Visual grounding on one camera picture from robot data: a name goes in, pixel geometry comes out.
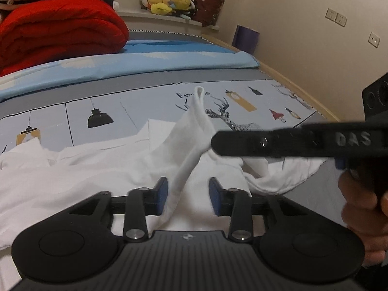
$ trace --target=white switch plate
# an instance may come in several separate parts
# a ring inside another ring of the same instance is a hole
[[[327,9],[326,18],[335,22],[335,20],[337,18],[337,14],[338,13],[333,11],[332,9]]]
[[[340,24],[341,26],[345,27],[347,21],[348,21],[347,17],[345,17],[342,14],[338,13],[337,18],[336,18],[336,23],[337,24]]]
[[[369,43],[377,48],[380,44],[380,37],[371,33],[369,36]]]

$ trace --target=silver screw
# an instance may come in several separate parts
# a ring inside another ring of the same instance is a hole
[[[267,138],[262,137],[262,138],[260,139],[260,145],[261,145],[263,148],[265,148],[265,147],[268,145],[268,140],[267,140]]]
[[[138,228],[132,228],[128,230],[125,235],[130,239],[141,239],[144,237],[145,233],[143,230],[139,230]]]
[[[237,230],[232,233],[232,236],[239,241],[245,241],[251,237],[251,234],[245,230]]]

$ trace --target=blue blanket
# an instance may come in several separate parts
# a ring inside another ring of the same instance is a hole
[[[251,55],[199,42],[131,41],[123,53],[60,60],[0,77],[0,102],[59,86],[156,71],[256,68]]]

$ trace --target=hand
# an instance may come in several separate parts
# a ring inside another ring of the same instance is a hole
[[[347,201],[342,210],[342,220],[365,246],[363,265],[381,263],[388,250],[388,192],[381,198],[381,212],[376,209],[378,202],[375,193],[354,180],[349,171],[341,175],[338,186]]]

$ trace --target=folded red comforter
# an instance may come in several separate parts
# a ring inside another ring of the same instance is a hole
[[[117,53],[128,28],[101,0],[44,0],[0,24],[0,76],[51,61]]]

